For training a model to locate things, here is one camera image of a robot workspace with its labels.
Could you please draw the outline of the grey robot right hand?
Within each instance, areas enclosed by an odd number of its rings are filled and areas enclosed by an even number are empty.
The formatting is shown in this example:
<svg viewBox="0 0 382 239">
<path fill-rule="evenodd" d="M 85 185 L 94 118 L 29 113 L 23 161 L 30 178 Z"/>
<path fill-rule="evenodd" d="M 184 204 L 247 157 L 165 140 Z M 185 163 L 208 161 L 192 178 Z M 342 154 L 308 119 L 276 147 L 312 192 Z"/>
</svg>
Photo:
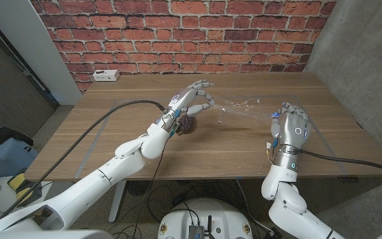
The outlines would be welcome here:
<svg viewBox="0 0 382 239">
<path fill-rule="evenodd" d="M 308 114 L 299 107 L 283 102 L 272 115 L 271 134 L 282 145 L 302 149 L 310 137 L 311 123 Z"/>
</svg>

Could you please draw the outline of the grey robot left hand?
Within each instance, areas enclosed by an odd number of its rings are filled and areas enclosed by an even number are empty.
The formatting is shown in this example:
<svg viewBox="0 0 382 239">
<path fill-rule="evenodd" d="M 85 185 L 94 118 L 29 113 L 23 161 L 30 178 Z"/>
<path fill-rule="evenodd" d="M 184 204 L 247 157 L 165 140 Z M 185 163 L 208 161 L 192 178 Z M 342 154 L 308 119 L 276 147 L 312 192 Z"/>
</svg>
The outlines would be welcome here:
<svg viewBox="0 0 382 239">
<path fill-rule="evenodd" d="M 181 113 L 186 113 L 187 116 L 196 116 L 201 111 L 215 105 L 213 98 L 203 90 L 214 83 L 207 82 L 206 80 L 199 80 L 187 86 L 185 89 L 175 94 L 168 104 L 168 109 L 174 111 L 174 117 L 177 118 Z M 189 106 L 197 96 L 204 96 L 208 103 Z"/>
</svg>

